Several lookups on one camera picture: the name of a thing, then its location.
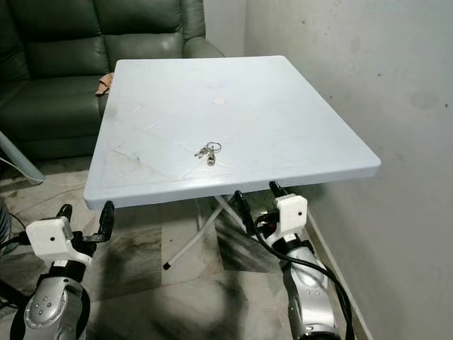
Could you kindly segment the silver keys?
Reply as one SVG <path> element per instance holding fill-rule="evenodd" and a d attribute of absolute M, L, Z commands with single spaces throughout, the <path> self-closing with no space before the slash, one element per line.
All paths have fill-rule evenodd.
<path fill-rule="evenodd" d="M 206 146 L 202 147 L 195 153 L 195 157 L 198 159 L 206 159 L 207 165 L 213 167 L 216 165 L 216 155 L 222 149 L 222 145 L 219 142 L 208 142 Z"/>

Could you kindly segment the black floor fan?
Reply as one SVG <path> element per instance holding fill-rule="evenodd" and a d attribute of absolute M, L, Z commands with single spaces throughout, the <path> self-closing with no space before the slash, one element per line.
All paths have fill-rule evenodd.
<path fill-rule="evenodd" d="M 0 203 L 0 257 L 9 254 L 18 246 L 14 239 L 16 234 L 13 233 L 13 227 L 16 226 L 16 220 L 10 213 L 4 202 Z"/>

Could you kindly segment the light grey slanted bar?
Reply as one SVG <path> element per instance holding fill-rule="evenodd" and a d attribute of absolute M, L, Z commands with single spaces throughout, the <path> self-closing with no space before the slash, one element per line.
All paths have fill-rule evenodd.
<path fill-rule="evenodd" d="M 13 145 L 3 132 L 0 132 L 0 148 L 10 159 L 10 165 L 16 167 L 32 184 L 41 184 L 45 176 L 33 165 L 29 159 Z"/>

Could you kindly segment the brown crumpled cloth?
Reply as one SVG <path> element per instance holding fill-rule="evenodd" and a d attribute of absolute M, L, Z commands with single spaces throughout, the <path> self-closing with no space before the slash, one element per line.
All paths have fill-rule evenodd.
<path fill-rule="evenodd" d="M 99 84 L 97 90 L 95 91 L 95 95 L 108 95 L 110 93 L 111 87 L 113 87 L 113 79 L 114 79 L 113 72 L 108 72 L 107 74 L 103 75 L 99 79 Z"/>

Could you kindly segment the dark green leather sofa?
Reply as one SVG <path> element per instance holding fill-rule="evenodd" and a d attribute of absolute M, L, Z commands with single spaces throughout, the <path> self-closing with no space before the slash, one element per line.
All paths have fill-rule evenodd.
<path fill-rule="evenodd" d="M 117 62 L 221 55 L 203 0 L 1 0 L 0 130 L 32 161 L 91 155 Z"/>

